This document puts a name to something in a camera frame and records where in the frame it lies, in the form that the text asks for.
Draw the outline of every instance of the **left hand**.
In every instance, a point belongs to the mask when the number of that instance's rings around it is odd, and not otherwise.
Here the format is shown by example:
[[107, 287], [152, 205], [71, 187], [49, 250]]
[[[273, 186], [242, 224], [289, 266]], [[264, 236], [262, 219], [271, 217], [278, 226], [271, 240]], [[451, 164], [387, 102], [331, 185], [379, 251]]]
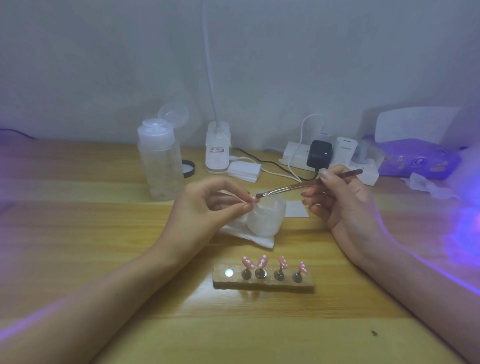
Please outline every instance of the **left hand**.
[[[229, 207], [221, 209], [220, 205]], [[166, 249], [175, 259], [190, 260], [216, 231], [252, 209], [248, 191], [226, 177], [189, 183], [175, 199], [165, 228], [153, 248]]]

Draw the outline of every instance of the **clear plastic bottle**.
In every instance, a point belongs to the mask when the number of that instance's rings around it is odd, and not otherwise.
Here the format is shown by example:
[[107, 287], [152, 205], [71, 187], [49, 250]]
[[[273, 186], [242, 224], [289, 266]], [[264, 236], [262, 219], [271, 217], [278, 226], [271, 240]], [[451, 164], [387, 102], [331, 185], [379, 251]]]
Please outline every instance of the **clear plastic bottle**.
[[175, 199], [183, 187], [183, 168], [173, 125], [163, 119], [147, 119], [138, 128], [138, 136], [150, 194], [157, 201]]

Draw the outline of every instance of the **white wall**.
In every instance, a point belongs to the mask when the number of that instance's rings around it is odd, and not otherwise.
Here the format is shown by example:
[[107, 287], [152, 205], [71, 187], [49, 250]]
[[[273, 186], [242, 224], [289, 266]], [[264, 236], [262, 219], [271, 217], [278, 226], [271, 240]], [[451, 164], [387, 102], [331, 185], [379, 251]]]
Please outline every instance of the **white wall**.
[[[478, 1], [207, 6], [218, 116], [234, 146], [282, 148], [312, 112], [328, 117], [328, 131], [356, 136], [386, 109], [478, 99]], [[213, 110], [198, 0], [3, 0], [0, 51], [1, 127], [135, 142], [142, 119], [178, 100], [192, 111], [183, 144], [204, 143]], [[307, 125], [307, 141], [322, 123]]]

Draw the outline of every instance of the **right hand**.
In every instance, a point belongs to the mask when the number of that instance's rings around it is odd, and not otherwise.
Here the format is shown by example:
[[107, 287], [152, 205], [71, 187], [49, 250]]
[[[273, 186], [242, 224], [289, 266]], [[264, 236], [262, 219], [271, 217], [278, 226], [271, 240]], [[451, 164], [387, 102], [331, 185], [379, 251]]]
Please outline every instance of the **right hand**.
[[362, 266], [369, 253], [375, 251], [375, 245], [391, 236], [368, 188], [357, 177], [344, 181], [336, 176], [348, 170], [341, 165], [321, 170], [324, 185], [306, 188], [301, 194], [305, 197], [302, 203], [327, 224], [347, 257]]

